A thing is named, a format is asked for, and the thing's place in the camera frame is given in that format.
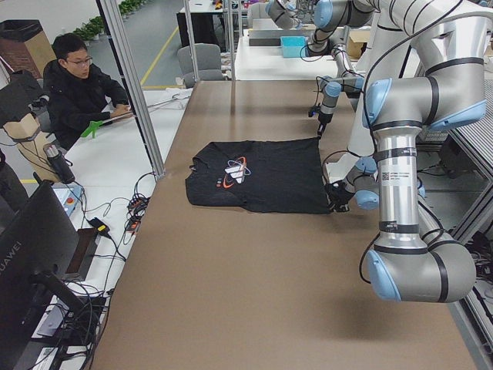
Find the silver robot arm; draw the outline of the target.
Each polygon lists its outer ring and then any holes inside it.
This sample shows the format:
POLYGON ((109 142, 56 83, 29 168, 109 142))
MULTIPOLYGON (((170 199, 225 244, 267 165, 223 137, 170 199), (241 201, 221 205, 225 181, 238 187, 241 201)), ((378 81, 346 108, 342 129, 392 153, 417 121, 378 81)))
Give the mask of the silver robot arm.
POLYGON ((312 107, 309 116, 317 115, 317 136, 321 138, 331 122, 338 98, 345 93, 354 109, 357 108, 363 90, 364 75, 356 71, 347 52, 347 41, 351 28, 365 25, 374 9, 359 1, 318 1, 314 7, 316 29, 307 43, 309 56, 329 55, 337 67, 335 77, 317 78, 321 103, 312 107))
POLYGON ((483 58, 424 65, 423 76, 366 80, 363 124, 375 141, 379 235, 366 256, 374 293, 383 300, 448 303, 473 288, 466 248, 421 217, 415 140, 423 126, 450 129, 486 113, 483 58))

